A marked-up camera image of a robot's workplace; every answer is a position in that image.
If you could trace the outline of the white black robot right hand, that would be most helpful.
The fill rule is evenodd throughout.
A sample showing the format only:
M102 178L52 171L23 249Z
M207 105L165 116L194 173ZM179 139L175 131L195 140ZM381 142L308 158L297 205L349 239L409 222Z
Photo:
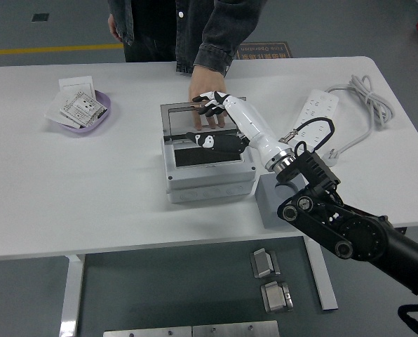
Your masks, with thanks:
M226 112L236 124L238 133L186 133L186 138L198 146L213 151L242 153L247 146L259 152L262 165L268 171L280 172L291 165L295 154L291 148L278 141L259 112L246 101L235 96L210 91L196 98L195 102L207 100L198 111L207 117Z

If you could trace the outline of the person's left hand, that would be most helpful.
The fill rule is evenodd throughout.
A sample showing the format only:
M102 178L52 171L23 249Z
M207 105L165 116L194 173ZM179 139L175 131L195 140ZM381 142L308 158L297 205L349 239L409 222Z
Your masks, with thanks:
M226 91L224 76L206 67L195 65L188 90L189 101L209 91L220 91L224 93ZM206 117L209 127L224 127L224 118L226 115L226 112L217 115L217 121L215 121L214 117ZM192 117L195 129L200 131L202 129L201 116L198 112L192 112Z

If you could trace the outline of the person's right hand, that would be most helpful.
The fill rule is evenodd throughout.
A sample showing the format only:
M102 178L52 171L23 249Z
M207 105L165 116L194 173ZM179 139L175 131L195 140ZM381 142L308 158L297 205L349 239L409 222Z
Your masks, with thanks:
M115 25L115 22L114 22L114 16L112 14L109 14L109 17L107 19L107 24L108 24L108 27L109 27L110 34L115 38L115 40L117 40L118 42L122 43L123 42L123 39L120 37L120 35L116 31L116 25Z

